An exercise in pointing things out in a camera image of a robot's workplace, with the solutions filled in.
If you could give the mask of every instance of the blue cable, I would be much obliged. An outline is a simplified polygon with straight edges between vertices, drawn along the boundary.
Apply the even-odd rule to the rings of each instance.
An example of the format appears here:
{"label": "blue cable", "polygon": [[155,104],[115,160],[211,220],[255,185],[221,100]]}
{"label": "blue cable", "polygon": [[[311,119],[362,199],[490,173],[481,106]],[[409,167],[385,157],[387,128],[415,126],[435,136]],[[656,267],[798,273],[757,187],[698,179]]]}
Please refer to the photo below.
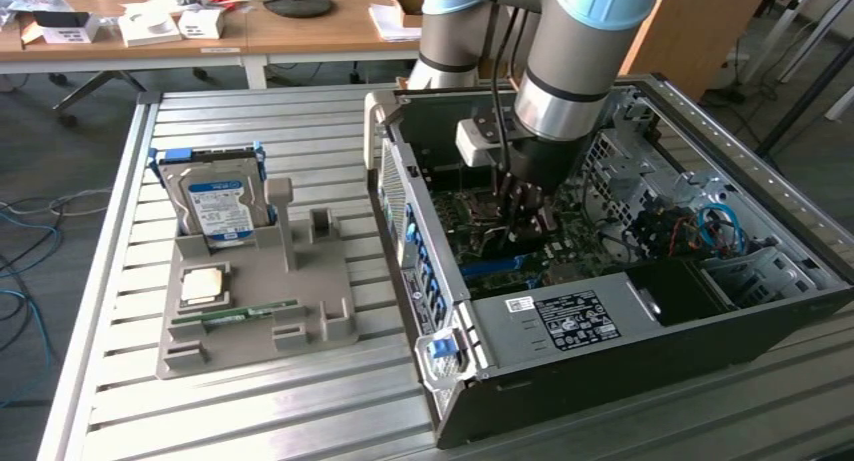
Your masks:
{"label": "blue cable", "polygon": [[716,209],[721,211],[728,218],[730,218],[730,222],[733,223],[733,229],[736,230],[736,243],[738,246],[738,252],[741,254],[745,254],[745,232],[742,231],[742,227],[738,223],[738,216],[736,216],[736,211],[733,211],[733,209],[726,204],[712,203],[704,206],[702,208],[700,208],[700,211],[697,212],[697,226],[700,228],[700,235],[704,238],[704,241],[706,242],[706,244],[714,247],[716,241],[714,239],[712,239],[712,236],[704,229],[704,226],[706,224],[706,218],[705,218],[706,211],[712,211]]}
{"label": "blue cable", "polygon": [[51,231],[51,233],[54,234],[54,244],[51,245],[51,248],[47,250],[44,255],[39,259],[36,259],[32,263],[30,263],[27,266],[24,266],[22,269],[19,269],[18,271],[12,271],[12,268],[10,267],[10,271],[6,274],[0,274],[0,279],[2,279],[2,278],[8,278],[10,276],[15,276],[16,274],[20,274],[24,271],[35,268],[39,264],[42,264],[42,262],[46,259],[48,259],[48,257],[56,252],[56,248],[59,248],[60,234],[59,234],[59,230],[54,226],[47,226],[47,225],[43,225],[43,224],[28,224],[28,223],[24,223],[22,221],[16,220],[15,218],[12,218],[8,214],[6,214],[2,211],[0,211],[0,218],[6,219],[10,223],[12,223],[16,226],[20,226],[22,228],[46,229],[46,230]]}
{"label": "blue cable", "polygon": [[20,291],[12,291],[11,289],[0,289],[0,294],[8,294],[10,296],[15,296],[24,301],[30,305],[30,310],[32,311],[32,316],[36,319],[36,326],[39,327],[39,333],[42,334],[42,342],[44,344],[44,372],[42,375],[30,381],[24,386],[18,388],[12,392],[12,396],[6,401],[0,401],[0,409],[6,408],[10,404],[12,404],[16,400],[19,400],[24,395],[30,394],[30,392],[36,389],[39,384],[47,379],[48,374],[51,373],[51,345],[48,343],[48,333],[44,329],[44,321],[42,320],[42,313],[39,312],[39,307],[36,303],[32,302],[32,299],[22,293]]}

